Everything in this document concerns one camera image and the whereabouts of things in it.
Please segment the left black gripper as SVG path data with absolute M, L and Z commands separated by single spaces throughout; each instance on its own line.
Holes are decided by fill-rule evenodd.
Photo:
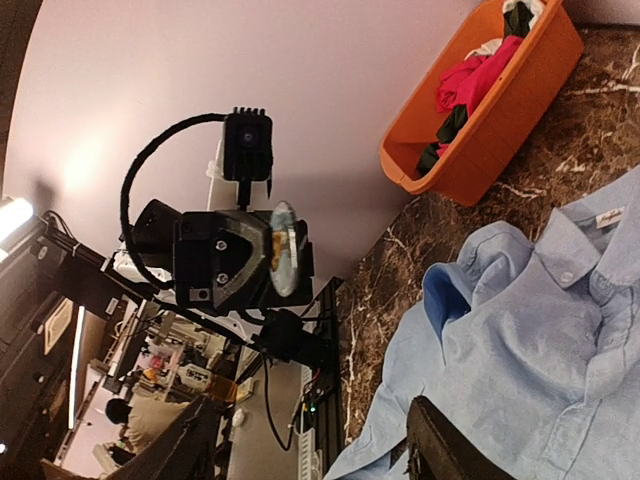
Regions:
M 294 307 L 313 297 L 313 247 L 297 217 L 298 286 L 281 297 L 271 282 L 271 211 L 216 210 L 180 213 L 150 201 L 131 228 L 147 269 L 169 273 L 181 308 L 240 311 Z

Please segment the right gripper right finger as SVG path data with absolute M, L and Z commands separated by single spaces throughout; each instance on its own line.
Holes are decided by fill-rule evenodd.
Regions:
M 407 416 L 408 474 L 420 480 L 512 479 L 486 458 L 425 396 Z

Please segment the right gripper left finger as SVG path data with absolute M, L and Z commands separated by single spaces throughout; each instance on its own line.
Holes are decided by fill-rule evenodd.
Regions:
M 103 479 L 215 479 L 220 413 L 201 396 L 140 454 Z

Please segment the light blue shirt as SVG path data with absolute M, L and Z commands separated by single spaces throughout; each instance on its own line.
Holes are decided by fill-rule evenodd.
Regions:
M 637 170 L 554 209 L 536 241 L 478 229 L 422 289 L 329 478 L 405 478 L 391 454 L 417 396 L 517 479 L 638 477 Z

